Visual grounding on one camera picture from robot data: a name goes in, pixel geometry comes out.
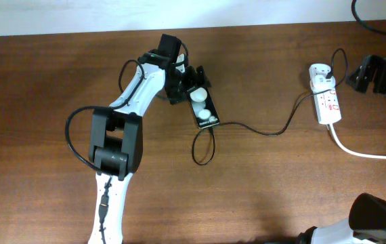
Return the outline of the black smartphone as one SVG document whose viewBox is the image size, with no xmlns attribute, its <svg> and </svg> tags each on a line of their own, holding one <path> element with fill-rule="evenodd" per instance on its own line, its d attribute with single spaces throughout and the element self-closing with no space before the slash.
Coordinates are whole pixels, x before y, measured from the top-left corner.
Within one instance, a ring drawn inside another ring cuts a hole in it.
<svg viewBox="0 0 386 244">
<path fill-rule="evenodd" d="M 212 127 L 220 123 L 215 105 L 207 88 L 199 87 L 191 91 L 187 98 L 199 129 Z"/>
</svg>

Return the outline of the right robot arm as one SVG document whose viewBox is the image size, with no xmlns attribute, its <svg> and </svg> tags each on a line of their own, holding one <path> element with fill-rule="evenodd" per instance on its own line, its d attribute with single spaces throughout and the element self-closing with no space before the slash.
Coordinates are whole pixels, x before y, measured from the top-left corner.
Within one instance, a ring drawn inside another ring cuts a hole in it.
<svg viewBox="0 0 386 244">
<path fill-rule="evenodd" d="M 318 122 L 327 127 L 335 144 L 346 153 L 377 159 L 377 155 L 350 150 L 339 140 L 334 124 L 341 120 L 341 111 L 336 91 L 338 83 L 333 71 L 332 64 L 313 64 L 309 68 Z M 345 77 L 347 84 L 357 92 L 366 92 L 372 83 L 375 93 L 386 95 L 386 58 L 368 56 L 353 74 Z M 326 227 L 312 226 L 300 233 L 295 242 L 386 243 L 386 200 L 362 193 L 353 202 L 347 218 Z"/>
</svg>

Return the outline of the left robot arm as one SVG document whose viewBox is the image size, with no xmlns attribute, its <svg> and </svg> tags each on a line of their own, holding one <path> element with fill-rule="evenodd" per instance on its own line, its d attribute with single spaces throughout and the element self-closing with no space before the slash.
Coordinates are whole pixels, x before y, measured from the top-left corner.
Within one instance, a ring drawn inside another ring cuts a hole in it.
<svg viewBox="0 0 386 244">
<path fill-rule="evenodd" d="M 96 166 L 98 194 L 90 243 L 122 243 L 127 189 L 143 155 L 143 116 L 161 90 L 171 104 L 188 101 L 201 129 L 219 124 L 209 80 L 201 66 L 188 64 L 184 46 L 163 34 L 157 49 L 136 60 L 130 84 L 108 108 L 92 114 L 89 160 Z"/>
</svg>

